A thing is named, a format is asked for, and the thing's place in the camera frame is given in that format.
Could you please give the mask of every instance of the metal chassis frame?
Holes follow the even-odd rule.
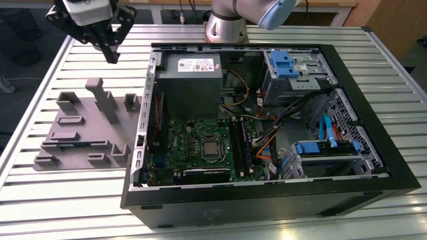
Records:
[[[363,192],[365,195],[379,195],[370,203],[386,198],[401,196],[413,190],[421,188],[421,184],[411,172],[411,169],[399,153],[399,150],[389,136],[383,124],[371,108],[371,105],[358,87],[358,84],[349,72],[349,69],[338,55],[333,45],[314,45],[314,44],[198,44],[198,43],[160,43],[152,44],[156,48],[154,52],[164,50],[176,52],[206,52],[210,47],[237,47],[237,48],[319,48],[325,55],[326,61],[331,67],[347,99],[351,102],[353,109],[358,115],[361,124],[366,129],[371,141],[377,147],[377,152],[389,167],[391,177],[373,178],[373,179],[350,179],[341,181],[322,181],[322,182],[299,182],[287,185],[283,189],[278,184],[269,184],[263,186],[250,185],[239,187],[218,187],[218,188],[195,188],[195,189],[162,189],[154,191],[128,191],[130,188],[130,174],[131,168],[127,168],[124,177],[124,188],[122,195],[120,207],[124,209],[136,209],[142,206],[144,208],[159,208],[162,205],[172,203],[195,203],[208,201],[227,201],[232,199],[259,199],[283,196],[302,196],[333,193],[357,193]],[[339,215],[347,214],[354,210],[367,205],[367,202],[358,203]]]

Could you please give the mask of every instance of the floor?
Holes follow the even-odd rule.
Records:
[[[14,94],[0,92],[0,153],[10,141],[11,136],[8,133],[15,131],[66,38],[66,34],[47,23],[44,19],[47,14],[46,9],[31,9],[31,13],[43,32],[43,36],[35,41],[35,45],[42,52],[40,61],[32,66],[18,67],[6,56],[0,54],[0,74],[8,79],[15,79],[11,82],[16,86]],[[186,11],[184,15],[187,22],[192,23],[194,13]],[[164,24],[180,24],[179,13],[175,14],[164,10],[162,12],[162,18]],[[204,12],[198,11],[196,23],[203,24],[203,21]],[[139,11],[136,23],[154,23],[148,10]],[[421,87],[427,91],[427,48],[423,48],[419,43],[415,44],[401,62],[405,67],[415,67],[411,75]]]

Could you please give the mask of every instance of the blue bracket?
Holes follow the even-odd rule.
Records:
[[[317,154],[321,153],[318,143],[315,141],[303,141],[295,144],[298,154]]]
[[[282,161],[282,165],[281,165],[281,169],[283,169],[289,163],[289,160],[290,160],[290,156],[287,155]]]
[[[361,143],[358,141],[353,141],[354,150],[357,153],[361,153]]]
[[[338,146],[335,138],[334,138],[333,121],[331,121],[331,117],[329,115],[323,115],[321,118],[319,138],[329,139],[329,141],[331,142],[333,148],[335,148]]]
[[[270,62],[277,71],[278,78],[298,78],[301,72],[294,67],[294,59],[287,51],[271,51]]]

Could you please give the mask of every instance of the aluminum extrusion table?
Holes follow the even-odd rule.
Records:
[[[108,64],[91,45],[70,37],[42,82],[0,158],[0,239],[83,239],[134,236],[150,239],[367,239],[427,236],[427,95],[377,36],[361,28],[249,27],[253,43],[333,44],[385,124],[422,189],[357,212],[329,218],[151,230],[122,210],[124,169],[36,172],[40,143],[56,116],[62,91],[86,90],[102,77],[115,97],[143,93],[154,42],[203,42],[200,25],[135,25]]]

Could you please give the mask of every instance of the black cable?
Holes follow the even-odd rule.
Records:
[[[262,136],[255,142],[259,143],[262,142],[269,136],[271,136],[282,127],[285,120],[291,117],[295,113],[299,112],[299,110],[302,109],[302,107],[305,106],[305,104],[307,103],[307,101],[322,94],[329,94],[331,93],[331,91],[334,89],[337,89],[339,86],[331,86],[327,87],[319,91],[313,91],[309,94],[306,94],[302,98],[299,98],[295,102],[293,102],[286,109],[283,110],[283,112],[279,114],[278,118],[275,119],[273,125],[271,125],[271,130],[269,131],[269,133]]]
[[[305,16],[302,17],[302,21],[299,25],[305,24],[307,15],[309,15],[309,0],[306,0],[306,13],[305,13]]]
[[[188,2],[190,2],[191,9],[192,9],[194,24],[196,24],[196,2],[195,2],[195,0],[188,0]]]
[[[269,144],[271,163],[278,166],[278,148],[277,148],[277,138],[274,138]]]

